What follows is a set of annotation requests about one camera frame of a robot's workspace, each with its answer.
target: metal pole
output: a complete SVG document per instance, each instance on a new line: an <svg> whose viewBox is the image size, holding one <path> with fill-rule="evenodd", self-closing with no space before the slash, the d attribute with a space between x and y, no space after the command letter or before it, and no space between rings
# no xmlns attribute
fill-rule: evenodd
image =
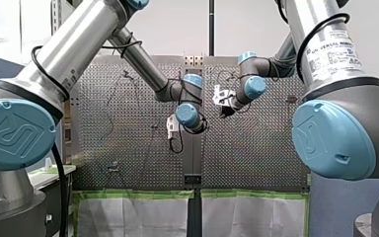
<svg viewBox="0 0 379 237"><path fill-rule="evenodd" d="M209 19L209 54L214 56L214 0L210 0L210 19Z"/></svg>

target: metal frame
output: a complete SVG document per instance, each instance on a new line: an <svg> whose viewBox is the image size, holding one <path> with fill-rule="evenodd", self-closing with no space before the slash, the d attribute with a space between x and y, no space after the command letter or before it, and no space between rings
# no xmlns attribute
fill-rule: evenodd
<svg viewBox="0 0 379 237"><path fill-rule="evenodd" d="M236 57L153 56L152 58L153 58L154 62L161 68L161 70L163 70L162 65L165 66L165 65L169 65L169 64L174 64L174 65L179 64L179 65L181 65L181 68L182 68L181 76L183 76L185 73L189 73L189 72L190 73L200 73L204 77L205 83L209 83L208 76L211 76L211 75L208 75L208 73L211 74L211 72L208 72L207 70L211 69L211 66L215 66L215 65L222 66L222 67L223 66L224 67L231 66L234 70L236 70L236 72L237 72L237 68L238 68ZM124 66L126 66L127 68L130 68L128 66L128 64L124 60L120 59L118 56L97 56L96 59L94 59L94 62L93 62L93 64L91 64L88 71L94 70L93 69L94 64L101 64L101 63L108 63L111 66L118 65L119 68L122 68ZM86 75L86 73L84 75L85 76L83 77L82 80L87 80L87 78L89 78L89 77ZM294 84L289 84L289 85L296 85L295 86L296 91L290 92L290 88L281 88L281 87L278 87L277 84L275 84L273 86L273 89L278 90L279 96L281 96L281 95L284 96L285 91L287 91L287 95L286 95L287 97L289 97L289 95L293 94L293 93L299 94L298 88L302 87L302 85L299 81L298 81L298 84L295 84L296 80L292 79L292 78L281 79L281 80L292 80L290 83L294 83ZM81 116L80 111L78 110L79 106L81 105L80 92L78 91L80 86L81 86L81 81L75 87L75 90L73 90L72 98L71 98L71 114L72 114L71 131L72 131L72 155L73 156L75 154L80 154L81 152L83 152L80 150L79 142L78 142L79 138L80 138L79 137L80 131L79 131L78 124L80 121L79 116ZM207 95L209 93L209 92L207 93L207 90L209 90L208 88L209 88L208 85L204 86L204 90L203 90L204 103L203 103L203 107L201 108L200 111L202 113L207 113L207 115L206 115L207 119L214 119L214 116L218 116L218 114L217 115L212 114L211 110L208 112L205 111L205 106L208 105L211 107L211 103L212 103L211 98L208 98L209 95ZM116 92L119 94L125 93L124 91L121 91L121 89L116 89ZM144 93L146 95L148 95L147 93L150 94L151 91L149 89L149 92L145 91ZM146 97L145 100L147 100L146 103L152 103L151 98ZM255 103L256 103L255 104L256 108L261 106L261 100L259 100L258 102L255 102ZM122 110L121 103L117 102L116 105L117 105L117 108L115 108L113 110L120 110L121 111ZM293 113L295 111L296 105L292 105L289 107L291 108L290 112ZM275 116L278 113L284 113L284 111L282 111L282 112L276 111L276 112L274 112L273 115ZM260 118L255 117L255 111L252 111L250 114L247 114L245 117L241 117L239 115L234 115L234 117L235 118L231 118L231 119L233 119L236 122L236 123L234 123L234 125L236 125L235 127L238 127L238 122L240 124L243 124L247 120L252 121L252 119L253 119L255 121L255 119L260 119ZM290 131L289 130L290 130L291 124L288 122L288 119L287 119L287 121L283 121L283 122L287 122L287 123L283 124L284 126L287 127L287 129L285 129L284 131L279 131L279 134L283 133L283 138L284 139L286 138L287 142L291 142L290 138L288 138L288 137L290 137ZM233 130L227 129L227 132L236 132L237 133L238 130L234 130L234 127L233 127ZM278 159L278 157L276 157L276 156L274 156L273 159L277 159L277 160L275 160L274 163L271 163L271 164L275 164L275 166L280 165L281 169L292 169L292 170L286 170L286 171L281 170L279 172L279 173L282 172L284 175L287 175L287 177L281 178L281 177L277 177L277 176L271 176L274 179L274 181L272 181L272 183L269 183L268 185L264 185L265 183L264 184L261 183L261 178L259 178L261 176L261 174L255 173L255 175L252 175L252 172L251 172L251 173L247 173L247 175L249 175L249 177L245 177L245 179L248 179L248 180L251 179L248 183L242 183L242 182L237 181L237 180L224 180L224 182L226 182L227 185L223 185L223 186L212 185L212 183L208 183L208 182L205 183L203 181L203 179L205 178L206 174L208 175L208 173L205 173L206 171L202 169L202 164L203 164L203 156L205 157L203 147L205 146L204 142L205 142L206 134L207 133L200 134L200 135L189 135L189 134L186 134L185 132L183 132L183 143L184 143L184 149L185 150L181 154L181 156L179 156L180 157L179 159L182 159L182 173L183 173L183 178L182 178L183 181L182 181L181 187L177 187L177 186L173 186L173 187L160 187L160 186L159 187L136 187L136 186L119 187L119 186L114 186L111 188L117 188L117 189L133 188L133 189L140 189L140 190L147 190L147 189L149 189L149 190L170 190L170 189L200 189L200 188L209 188L209 189L240 188L240 189L271 190L271 191L282 191L282 192L308 192L309 191L309 186L307 184L307 175L309 174L309 170L301 163L300 159L298 159L296 157L296 153L295 153L295 150L293 147L291 150L286 151L287 149L289 149L288 143L284 143L285 145L283 146L283 148L285 149L285 151L281 151L282 152L281 154L284 154L284 155L289 154L289 157L287 159L290 159L289 162L291 162L291 163L284 166L283 158L279 157L279 159ZM238 167L228 167L228 169L229 170L238 170L239 168ZM237 175L233 174L233 175L230 175L228 177L238 177L238 175L240 176L241 174L237 174ZM288 179L296 179L297 183L295 183L295 184L290 183L287 181Z"/></svg>
<svg viewBox="0 0 379 237"><path fill-rule="evenodd" d="M62 24L61 15L61 0L51 0L51 33L53 35Z"/></svg>

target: black rubber ring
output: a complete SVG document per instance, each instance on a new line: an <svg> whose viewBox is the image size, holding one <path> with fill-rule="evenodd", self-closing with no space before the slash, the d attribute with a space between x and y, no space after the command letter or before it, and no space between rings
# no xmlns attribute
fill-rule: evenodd
<svg viewBox="0 0 379 237"><path fill-rule="evenodd" d="M353 79L346 79L334 82L329 84L328 86L324 86L316 91L313 91L305 98L303 98L303 102L315 100L325 94L355 86L379 86L379 79L374 77L358 77Z"/></svg>
<svg viewBox="0 0 379 237"><path fill-rule="evenodd" d="M21 87L15 86L5 81L0 81L0 89L14 93L28 101L38 104L39 106L45 108L49 113L51 113L57 120L61 120L63 118L63 113L52 104Z"/></svg>

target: warning label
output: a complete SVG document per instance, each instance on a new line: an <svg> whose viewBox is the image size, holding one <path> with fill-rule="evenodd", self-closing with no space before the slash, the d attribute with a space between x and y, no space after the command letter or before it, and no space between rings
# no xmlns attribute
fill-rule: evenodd
<svg viewBox="0 0 379 237"><path fill-rule="evenodd" d="M306 49L313 80L326 80L342 70L362 70L347 31L330 32L331 39L310 43Z"/></svg>

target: white cloth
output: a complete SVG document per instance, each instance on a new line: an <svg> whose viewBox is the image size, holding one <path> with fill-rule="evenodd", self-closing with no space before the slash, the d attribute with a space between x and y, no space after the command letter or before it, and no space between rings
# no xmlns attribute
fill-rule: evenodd
<svg viewBox="0 0 379 237"><path fill-rule="evenodd" d="M187 199L84 199L78 237L187 237Z"/></svg>
<svg viewBox="0 0 379 237"><path fill-rule="evenodd" d="M204 197L202 234L208 237L303 237L308 200L272 197Z"/></svg>

